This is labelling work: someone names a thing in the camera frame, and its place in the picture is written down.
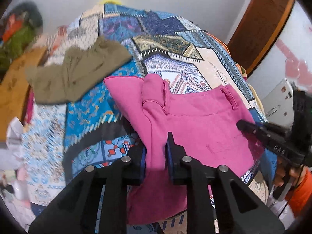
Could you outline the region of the right hand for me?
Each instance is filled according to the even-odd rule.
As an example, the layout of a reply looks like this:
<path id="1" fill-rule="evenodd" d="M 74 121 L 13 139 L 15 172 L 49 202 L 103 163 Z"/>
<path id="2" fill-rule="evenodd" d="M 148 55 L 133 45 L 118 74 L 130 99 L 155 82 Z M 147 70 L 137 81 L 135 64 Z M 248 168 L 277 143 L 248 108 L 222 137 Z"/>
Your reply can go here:
<path id="1" fill-rule="evenodd" d="M 290 177 L 294 179 L 292 186 L 297 187 L 302 183 L 306 173 L 308 172 L 309 172 L 309 167 L 303 166 L 303 165 L 298 168 L 291 168 L 289 171 L 287 171 L 286 167 L 284 166 L 284 161 L 282 160 L 282 158 L 278 157 L 277 168 L 276 168 L 273 184 L 275 187 L 283 186 L 284 184 L 283 178 L 289 175 Z"/>

